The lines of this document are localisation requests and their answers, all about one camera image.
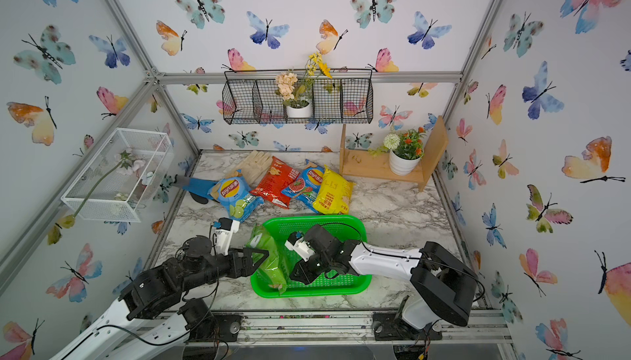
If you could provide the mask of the green chip bag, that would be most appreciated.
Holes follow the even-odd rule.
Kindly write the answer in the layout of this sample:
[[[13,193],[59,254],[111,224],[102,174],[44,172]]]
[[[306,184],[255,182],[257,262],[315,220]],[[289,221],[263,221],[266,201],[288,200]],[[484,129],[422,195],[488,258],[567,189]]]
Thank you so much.
[[[287,260],[281,253],[277,241],[264,225],[256,225],[254,227],[246,247],[269,251],[269,258],[264,261],[256,274],[251,277],[252,287],[255,292],[261,297],[266,295],[268,297],[278,297],[281,294],[285,294],[289,288]]]

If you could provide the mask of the yellow chip bag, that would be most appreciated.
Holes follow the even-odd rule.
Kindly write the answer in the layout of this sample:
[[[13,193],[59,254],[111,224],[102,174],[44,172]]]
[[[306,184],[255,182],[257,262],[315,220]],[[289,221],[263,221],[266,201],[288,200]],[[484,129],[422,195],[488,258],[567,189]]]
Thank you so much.
[[[320,190],[313,202],[316,212],[324,215],[348,215],[354,184],[325,166]]]

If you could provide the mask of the blue lime chip bag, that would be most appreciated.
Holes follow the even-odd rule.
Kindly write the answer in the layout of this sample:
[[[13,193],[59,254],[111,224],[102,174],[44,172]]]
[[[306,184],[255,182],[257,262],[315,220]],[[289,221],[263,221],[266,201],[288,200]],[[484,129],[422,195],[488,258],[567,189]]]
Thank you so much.
[[[243,176],[221,179],[210,189],[210,197],[219,202],[228,212],[228,218],[243,222],[259,206],[264,204],[260,196],[251,193]]]

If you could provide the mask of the blue tomato chip bag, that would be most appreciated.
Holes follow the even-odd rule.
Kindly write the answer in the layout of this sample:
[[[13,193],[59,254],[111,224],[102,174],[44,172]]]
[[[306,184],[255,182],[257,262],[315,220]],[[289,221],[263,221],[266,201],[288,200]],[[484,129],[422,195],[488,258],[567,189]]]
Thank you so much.
[[[306,160],[306,167],[291,184],[282,190],[284,196],[301,201],[306,207],[317,213],[314,203],[320,192],[325,168],[313,161]]]

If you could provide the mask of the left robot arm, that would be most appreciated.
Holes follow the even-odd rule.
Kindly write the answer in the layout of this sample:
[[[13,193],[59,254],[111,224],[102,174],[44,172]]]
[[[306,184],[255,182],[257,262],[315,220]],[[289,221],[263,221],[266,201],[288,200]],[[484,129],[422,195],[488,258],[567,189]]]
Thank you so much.
[[[192,289],[223,278],[253,275],[269,257],[257,248],[221,253],[212,238],[189,238],[175,258],[140,273],[91,327],[57,359],[146,359],[193,340],[222,342],[221,320],[205,299],[185,300]]]

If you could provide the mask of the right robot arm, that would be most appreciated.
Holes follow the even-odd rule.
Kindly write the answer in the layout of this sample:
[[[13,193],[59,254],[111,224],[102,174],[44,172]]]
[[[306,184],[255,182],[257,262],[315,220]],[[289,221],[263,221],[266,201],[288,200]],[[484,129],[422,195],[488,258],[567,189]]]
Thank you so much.
[[[384,276],[409,282],[418,298],[405,299],[396,319],[416,331],[427,331],[439,321],[466,327],[479,280],[452,253],[436,242],[423,248],[381,248],[360,239],[341,241],[324,225],[289,235],[285,247],[297,253],[290,279],[305,285],[331,271],[335,276]]]

